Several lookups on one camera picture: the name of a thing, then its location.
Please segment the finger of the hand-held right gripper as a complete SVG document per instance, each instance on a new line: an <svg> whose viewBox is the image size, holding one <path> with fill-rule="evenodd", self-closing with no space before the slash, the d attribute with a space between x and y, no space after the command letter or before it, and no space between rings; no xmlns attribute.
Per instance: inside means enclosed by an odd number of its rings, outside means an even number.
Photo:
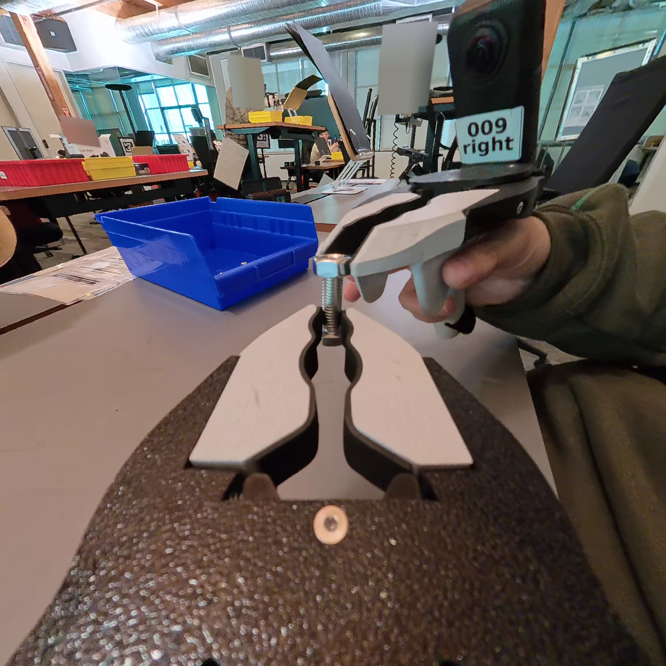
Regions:
<svg viewBox="0 0 666 666"><path fill-rule="evenodd" d="M464 241L466 212L497 188L438 195L425 205L375 226L354 254L350 273L369 303L383 294L391 271L409 268L420 304L444 304L450 288L442 265Z"/></svg>
<svg viewBox="0 0 666 666"><path fill-rule="evenodd" d="M322 242L322 256L353 257L375 227L419 208L421 195L416 193L392 193L367 200L343 215Z"/></svg>

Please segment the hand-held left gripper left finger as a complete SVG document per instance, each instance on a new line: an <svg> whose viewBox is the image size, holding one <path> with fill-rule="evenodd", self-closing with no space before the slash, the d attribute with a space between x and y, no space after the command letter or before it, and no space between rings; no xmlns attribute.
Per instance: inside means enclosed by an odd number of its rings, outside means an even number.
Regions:
<svg viewBox="0 0 666 666"><path fill-rule="evenodd" d="M319 423L312 378L318 370L320 308L307 305L257 337L240 354L189 455L194 468L279 486L318 452Z"/></svg>

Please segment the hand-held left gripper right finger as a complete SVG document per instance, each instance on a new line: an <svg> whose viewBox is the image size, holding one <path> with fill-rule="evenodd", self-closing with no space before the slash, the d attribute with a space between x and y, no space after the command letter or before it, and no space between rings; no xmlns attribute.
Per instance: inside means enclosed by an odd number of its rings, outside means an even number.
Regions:
<svg viewBox="0 0 666 666"><path fill-rule="evenodd" d="M342 316L344 454L365 480L387 490L408 474L458 470L473 458L420 353L356 309Z"/></svg>

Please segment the silver hex nut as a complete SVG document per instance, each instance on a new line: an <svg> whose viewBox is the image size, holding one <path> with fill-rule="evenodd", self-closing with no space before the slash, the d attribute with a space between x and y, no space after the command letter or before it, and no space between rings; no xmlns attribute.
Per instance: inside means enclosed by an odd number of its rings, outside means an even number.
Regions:
<svg viewBox="0 0 666 666"><path fill-rule="evenodd" d="M317 254L313 257L313 272L321 279L344 278L350 274L352 257L347 254Z"/></svg>

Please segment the silver hex bolt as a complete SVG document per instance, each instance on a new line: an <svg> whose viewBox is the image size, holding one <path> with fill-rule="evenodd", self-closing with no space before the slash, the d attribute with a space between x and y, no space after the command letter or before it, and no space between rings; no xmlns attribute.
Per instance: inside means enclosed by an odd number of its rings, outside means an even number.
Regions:
<svg viewBox="0 0 666 666"><path fill-rule="evenodd" d="M344 278L331 277L322 280L322 344L338 346L342 344L342 297Z"/></svg>

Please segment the blue plastic bin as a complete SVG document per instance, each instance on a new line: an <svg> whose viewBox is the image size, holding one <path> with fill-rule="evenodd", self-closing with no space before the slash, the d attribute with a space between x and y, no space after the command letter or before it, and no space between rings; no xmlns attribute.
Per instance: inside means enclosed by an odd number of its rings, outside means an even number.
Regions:
<svg viewBox="0 0 666 666"><path fill-rule="evenodd" d="M302 204L201 197L95 219L133 276L220 311L307 271L319 245Z"/></svg>

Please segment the person's right forearm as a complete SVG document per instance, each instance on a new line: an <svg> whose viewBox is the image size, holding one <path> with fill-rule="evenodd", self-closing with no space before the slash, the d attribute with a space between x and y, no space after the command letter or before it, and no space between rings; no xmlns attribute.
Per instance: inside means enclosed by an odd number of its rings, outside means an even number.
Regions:
<svg viewBox="0 0 666 666"><path fill-rule="evenodd" d="M476 316L516 336L600 362L665 367L665 213L629 213L618 184L536 211L551 239L544 267L508 304Z"/></svg>

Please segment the grey desk with wood edge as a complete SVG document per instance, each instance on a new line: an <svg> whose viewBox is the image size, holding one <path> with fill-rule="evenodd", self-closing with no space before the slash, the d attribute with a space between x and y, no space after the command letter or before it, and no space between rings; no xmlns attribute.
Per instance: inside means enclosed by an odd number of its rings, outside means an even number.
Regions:
<svg viewBox="0 0 666 666"><path fill-rule="evenodd" d="M354 187L362 190L356 189L351 194L340 194L338 190L333 191L333 182L329 182L306 192L296 193L293 203L304 204L311 208L317 232L323 234L331 232L354 208L388 195L395 189L408 189L407 184L398 179L387 179L384 182L375 180L372 185L354 185Z"/></svg>

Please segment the standing desk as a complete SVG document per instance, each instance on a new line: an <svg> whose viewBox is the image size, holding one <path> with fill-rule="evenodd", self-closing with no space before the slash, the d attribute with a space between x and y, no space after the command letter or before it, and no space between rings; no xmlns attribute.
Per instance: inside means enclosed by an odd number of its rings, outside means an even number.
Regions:
<svg viewBox="0 0 666 666"><path fill-rule="evenodd" d="M226 133L245 135L248 139L248 150L250 155L250 165L255 179L261 179L256 136L268 134L273 139L291 140L294 148L294 175L296 179L296 190L301 193L308 186L308 179L304 178L304 164L301 160L301 143L305 139L318 138L321 131L325 128L319 126L300 125L288 122L265 122L261 123L232 123L217 125L217 129Z"/></svg>

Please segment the person's right hand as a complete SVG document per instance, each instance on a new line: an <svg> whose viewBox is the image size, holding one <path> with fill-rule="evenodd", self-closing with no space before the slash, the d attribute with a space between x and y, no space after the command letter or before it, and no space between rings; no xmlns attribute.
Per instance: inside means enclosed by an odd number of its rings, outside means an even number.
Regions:
<svg viewBox="0 0 666 666"><path fill-rule="evenodd" d="M545 267L551 247L549 230L540 218L508 221L444 262L440 280L465 291L473 307L507 304Z"/></svg>

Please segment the white document stand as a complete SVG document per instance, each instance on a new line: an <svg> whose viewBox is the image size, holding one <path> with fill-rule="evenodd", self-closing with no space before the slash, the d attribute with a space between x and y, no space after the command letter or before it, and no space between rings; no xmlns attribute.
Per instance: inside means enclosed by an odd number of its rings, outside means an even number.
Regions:
<svg viewBox="0 0 666 666"><path fill-rule="evenodd" d="M370 159L347 162L337 175L336 179L323 175L320 186L329 194L353 195L365 191L375 180L357 179L357 173L362 167L368 166Z"/></svg>

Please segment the black office chair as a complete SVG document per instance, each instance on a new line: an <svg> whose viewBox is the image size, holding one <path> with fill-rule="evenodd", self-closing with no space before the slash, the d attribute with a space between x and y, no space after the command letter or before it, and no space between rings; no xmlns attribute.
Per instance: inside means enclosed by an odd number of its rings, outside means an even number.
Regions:
<svg viewBox="0 0 666 666"><path fill-rule="evenodd" d="M540 202L609 182L665 105L665 57L612 79Z"/></svg>

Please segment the instruction board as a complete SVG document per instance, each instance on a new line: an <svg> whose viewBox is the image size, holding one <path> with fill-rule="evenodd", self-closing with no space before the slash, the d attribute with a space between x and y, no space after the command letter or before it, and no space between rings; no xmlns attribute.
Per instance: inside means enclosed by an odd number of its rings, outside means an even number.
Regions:
<svg viewBox="0 0 666 666"><path fill-rule="evenodd" d="M328 103L348 157L352 161L369 159L374 150L362 117L326 47L296 22L287 22L286 29L328 85Z"/></svg>

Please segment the black beige board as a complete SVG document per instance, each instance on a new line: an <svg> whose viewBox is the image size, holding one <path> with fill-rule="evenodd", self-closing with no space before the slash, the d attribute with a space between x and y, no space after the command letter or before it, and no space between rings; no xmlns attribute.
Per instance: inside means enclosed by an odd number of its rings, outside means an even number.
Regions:
<svg viewBox="0 0 666 666"><path fill-rule="evenodd" d="M282 105L283 109L287 111L288 114L294 114L297 112L303 101L306 99L310 88L320 83L321 81L322 78L317 75L310 75L305 79L302 79L288 93Z"/></svg>

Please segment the grey tilted board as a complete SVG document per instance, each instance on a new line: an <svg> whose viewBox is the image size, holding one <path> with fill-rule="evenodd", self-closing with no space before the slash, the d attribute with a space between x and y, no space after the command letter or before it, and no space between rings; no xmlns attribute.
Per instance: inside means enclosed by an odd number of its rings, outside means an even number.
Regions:
<svg viewBox="0 0 666 666"><path fill-rule="evenodd" d="M238 191L250 152L244 145L229 137L216 142L216 147L218 156L212 177L227 188Z"/></svg>

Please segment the red plastic bin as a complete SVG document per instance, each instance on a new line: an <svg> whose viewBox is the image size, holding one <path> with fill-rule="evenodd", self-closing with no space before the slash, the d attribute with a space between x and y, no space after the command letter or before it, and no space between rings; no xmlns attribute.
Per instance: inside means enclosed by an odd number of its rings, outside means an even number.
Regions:
<svg viewBox="0 0 666 666"><path fill-rule="evenodd" d="M88 182L82 159L1 161L1 187L43 187Z"/></svg>
<svg viewBox="0 0 666 666"><path fill-rule="evenodd" d="M146 154L132 155L135 164L147 165L151 174L189 172L190 165L186 154Z"/></svg>

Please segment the person's olive hoodie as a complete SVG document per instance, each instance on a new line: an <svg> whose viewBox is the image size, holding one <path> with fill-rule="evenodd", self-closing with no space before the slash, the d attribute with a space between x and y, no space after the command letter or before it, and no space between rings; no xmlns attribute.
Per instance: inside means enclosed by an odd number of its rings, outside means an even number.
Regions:
<svg viewBox="0 0 666 666"><path fill-rule="evenodd" d="M528 373L557 494L613 611L665 664L665 368Z"/></svg>

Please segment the printed paper sheets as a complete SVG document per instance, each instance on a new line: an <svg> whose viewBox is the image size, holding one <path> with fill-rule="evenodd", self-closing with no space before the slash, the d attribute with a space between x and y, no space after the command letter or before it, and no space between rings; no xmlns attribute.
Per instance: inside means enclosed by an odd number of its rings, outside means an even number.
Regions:
<svg viewBox="0 0 666 666"><path fill-rule="evenodd" d="M134 279L118 249L110 247L8 282L1 285L1 293L38 296L71 305L99 297Z"/></svg>

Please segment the yellow plastic bin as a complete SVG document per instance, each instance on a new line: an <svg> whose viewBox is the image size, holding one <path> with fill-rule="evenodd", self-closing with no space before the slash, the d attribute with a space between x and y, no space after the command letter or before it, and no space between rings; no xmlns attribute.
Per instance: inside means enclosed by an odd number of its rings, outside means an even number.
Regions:
<svg viewBox="0 0 666 666"><path fill-rule="evenodd" d="M137 171L131 156L88 157L83 168L93 181L135 178Z"/></svg>

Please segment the wooden table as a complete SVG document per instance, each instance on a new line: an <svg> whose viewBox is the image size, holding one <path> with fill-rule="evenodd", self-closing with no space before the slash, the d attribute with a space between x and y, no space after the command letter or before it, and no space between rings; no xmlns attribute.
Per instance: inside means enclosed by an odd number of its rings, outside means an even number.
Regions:
<svg viewBox="0 0 666 666"><path fill-rule="evenodd" d="M133 186L147 187L149 185L162 185L166 182L192 180L207 177L208 175L207 170L193 169L166 174L144 174L124 179L88 180L85 182L68 182L65 184L34 187L1 187L1 202L72 193L88 193L94 190L113 188L127 190Z"/></svg>

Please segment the black floor lamp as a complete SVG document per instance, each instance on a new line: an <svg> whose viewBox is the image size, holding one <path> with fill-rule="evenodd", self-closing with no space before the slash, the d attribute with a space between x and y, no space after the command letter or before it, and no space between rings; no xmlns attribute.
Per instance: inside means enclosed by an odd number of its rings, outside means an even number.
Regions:
<svg viewBox="0 0 666 666"><path fill-rule="evenodd" d="M129 105L127 103L127 99L126 99L126 96L125 96L125 93L127 91L130 91L132 89L132 87L130 85L126 85L126 84L122 84L122 83L107 83L107 84L104 85L104 87L106 89L110 90L110 91L117 92L120 95L121 103L122 103L122 106L123 106L123 108L125 110L125 113L127 115L129 125L130 125L130 128L132 130L132 134L134 135L134 137L136 137L137 129L136 129L135 123L133 121L133 117L132 117L132 114L131 114L131 111L129 109Z"/></svg>

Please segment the framed wall board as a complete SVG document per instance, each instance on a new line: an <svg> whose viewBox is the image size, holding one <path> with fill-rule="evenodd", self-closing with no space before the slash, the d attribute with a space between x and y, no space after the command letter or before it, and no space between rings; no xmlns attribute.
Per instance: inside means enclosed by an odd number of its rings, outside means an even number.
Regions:
<svg viewBox="0 0 666 666"><path fill-rule="evenodd" d="M657 44L654 38L578 58L554 141L578 138L616 74L644 66Z"/></svg>

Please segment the silver ventilation duct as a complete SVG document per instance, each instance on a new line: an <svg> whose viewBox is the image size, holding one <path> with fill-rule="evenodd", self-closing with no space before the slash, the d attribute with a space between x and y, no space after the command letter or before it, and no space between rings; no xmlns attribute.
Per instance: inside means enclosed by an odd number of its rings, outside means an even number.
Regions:
<svg viewBox="0 0 666 666"><path fill-rule="evenodd" d="M342 12L338 23L349 23L388 15L418 11L441 1L189 1L115 21L120 38L129 44L190 38L214 29L249 24L257 27L271 19L293 21L314 18L321 13Z"/></svg>

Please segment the black wall speaker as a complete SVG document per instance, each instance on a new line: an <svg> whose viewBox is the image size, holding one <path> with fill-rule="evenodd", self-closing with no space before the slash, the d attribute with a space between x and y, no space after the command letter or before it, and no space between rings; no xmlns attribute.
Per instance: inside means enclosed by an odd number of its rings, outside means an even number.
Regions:
<svg viewBox="0 0 666 666"><path fill-rule="evenodd" d="M37 34L45 49L59 53L74 53L77 46L66 21L59 17L34 17Z"/></svg>

